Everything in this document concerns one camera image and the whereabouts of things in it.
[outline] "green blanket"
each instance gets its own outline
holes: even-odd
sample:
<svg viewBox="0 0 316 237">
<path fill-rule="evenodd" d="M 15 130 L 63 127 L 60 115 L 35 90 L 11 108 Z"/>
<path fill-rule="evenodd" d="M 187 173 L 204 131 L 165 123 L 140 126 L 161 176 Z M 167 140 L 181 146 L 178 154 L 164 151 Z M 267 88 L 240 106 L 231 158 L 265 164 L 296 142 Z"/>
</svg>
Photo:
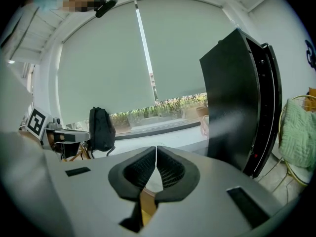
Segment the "green blanket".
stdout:
<svg viewBox="0 0 316 237">
<path fill-rule="evenodd" d="M 306 112 L 292 99 L 287 100 L 281 129 L 280 153 L 298 167 L 316 167 L 316 113 Z"/>
</svg>

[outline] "ceiling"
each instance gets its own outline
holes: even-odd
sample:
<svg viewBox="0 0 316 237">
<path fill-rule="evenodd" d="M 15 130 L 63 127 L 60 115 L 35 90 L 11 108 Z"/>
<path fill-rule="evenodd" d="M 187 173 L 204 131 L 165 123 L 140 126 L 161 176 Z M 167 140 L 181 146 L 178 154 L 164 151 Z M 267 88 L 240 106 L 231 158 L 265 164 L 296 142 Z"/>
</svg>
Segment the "ceiling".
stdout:
<svg viewBox="0 0 316 237">
<path fill-rule="evenodd" d="M 250 12 L 264 0 L 233 1 L 244 11 Z M 37 7 L 34 5 L 25 9 L 14 37 L 4 48 L 4 53 L 8 60 L 39 64 L 48 40 L 54 36 L 55 31 L 71 15 L 71 13 L 62 10 L 38 10 L 36 12 L 36 9 Z"/>
</svg>

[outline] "outdoor greenery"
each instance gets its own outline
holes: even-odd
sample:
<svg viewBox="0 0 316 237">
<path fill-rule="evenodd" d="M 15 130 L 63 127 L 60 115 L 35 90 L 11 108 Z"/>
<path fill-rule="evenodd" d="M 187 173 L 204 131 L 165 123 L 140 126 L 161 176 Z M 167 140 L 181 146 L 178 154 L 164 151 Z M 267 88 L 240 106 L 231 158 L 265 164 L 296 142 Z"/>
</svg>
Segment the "outdoor greenery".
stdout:
<svg viewBox="0 0 316 237">
<path fill-rule="evenodd" d="M 127 126 L 130 122 L 139 122 L 150 117 L 176 116 L 181 118 L 185 109 L 207 105 L 206 93 L 156 101 L 154 106 L 140 108 L 129 112 L 110 115 L 114 126 Z"/>
</svg>

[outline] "white wall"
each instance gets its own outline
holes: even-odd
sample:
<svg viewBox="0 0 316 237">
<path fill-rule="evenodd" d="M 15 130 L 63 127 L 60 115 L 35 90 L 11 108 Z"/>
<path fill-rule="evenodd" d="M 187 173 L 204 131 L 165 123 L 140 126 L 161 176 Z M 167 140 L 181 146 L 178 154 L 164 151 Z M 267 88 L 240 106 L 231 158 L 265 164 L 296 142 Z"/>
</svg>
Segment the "white wall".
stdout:
<svg viewBox="0 0 316 237">
<path fill-rule="evenodd" d="M 33 103 L 35 107 L 39 107 L 46 113 L 51 114 L 48 89 L 48 82 L 50 80 L 49 61 L 50 52 L 47 53 L 40 65 L 35 65 L 33 72 Z"/>
<path fill-rule="evenodd" d="M 253 20 L 249 17 L 248 13 L 242 9 L 233 6 L 230 3 L 225 3 L 223 11 L 229 18 L 234 27 L 241 28 L 245 33 L 249 34 L 259 43 L 262 43 L 262 37 L 260 36 L 257 27 Z"/>
<path fill-rule="evenodd" d="M 49 90 L 49 103 L 50 103 L 50 111 L 53 117 L 59 117 L 61 122 L 63 123 L 61 114 L 60 114 L 60 106 L 59 106 L 59 95 L 58 95 L 58 69 L 59 69 L 59 61 L 62 51 L 62 43 L 56 41 L 50 51 L 50 60 L 49 60 L 49 81 L 48 81 L 48 90 Z"/>
<path fill-rule="evenodd" d="M 7 66 L 0 50 L 0 131 L 18 131 L 32 96 Z"/>
<path fill-rule="evenodd" d="M 24 62 L 15 62 L 13 64 L 7 64 L 8 68 L 12 70 L 13 74 L 18 78 L 24 87 L 27 87 L 27 79 L 22 78 L 24 71 Z"/>
<path fill-rule="evenodd" d="M 306 59 L 305 40 L 311 39 L 286 0 L 266 0 L 254 10 L 253 19 L 263 42 L 273 46 L 282 81 L 283 105 L 288 98 L 316 88 L 316 72 Z"/>
</svg>

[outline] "chair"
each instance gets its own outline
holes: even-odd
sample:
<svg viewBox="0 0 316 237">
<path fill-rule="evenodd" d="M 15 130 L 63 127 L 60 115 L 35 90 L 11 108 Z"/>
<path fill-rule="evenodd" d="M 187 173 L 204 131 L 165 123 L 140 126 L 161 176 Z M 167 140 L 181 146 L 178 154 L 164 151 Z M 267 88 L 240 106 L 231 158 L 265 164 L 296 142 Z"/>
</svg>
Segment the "chair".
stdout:
<svg viewBox="0 0 316 237">
<path fill-rule="evenodd" d="M 299 96 L 293 97 L 292 99 L 295 100 L 302 108 L 304 108 L 304 110 L 316 112 L 316 106 L 313 105 L 312 101 L 309 101 L 309 99 L 313 99 L 315 101 L 316 97 L 310 96 L 310 95 L 299 95 Z M 279 122 L 278 122 L 279 145 L 281 144 L 281 140 L 282 140 L 282 122 L 283 122 L 283 118 L 284 118 L 283 114 L 285 113 L 285 110 L 286 110 L 286 105 L 283 107 L 283 109 L 281 111 L 281 114 L 279 117 Z M 297 181 L 300 185 L 302 185 L 304 187 L 309 184 L 309 182 L 313 176 L 313 172 L 307 170 L 306 168 L 292 165 L 289 162 L 287 162 L 286 160 L 284 160 L 283 158 L 281 158 L 273 168 L 275 168 L 282 160 L 284 161 L 284 163 L 286 165 L 287 172 L 286 172 L 285 177 L 282 179 L 282 181 L 278 184 L 278 186 L 276 186 L 276 188 L 272 192 L 274 192 L 283 183 L 283 181 L 286 179 L 287 176 L 293 177 L 293 179 L 295 181 Z"/>
</svg>

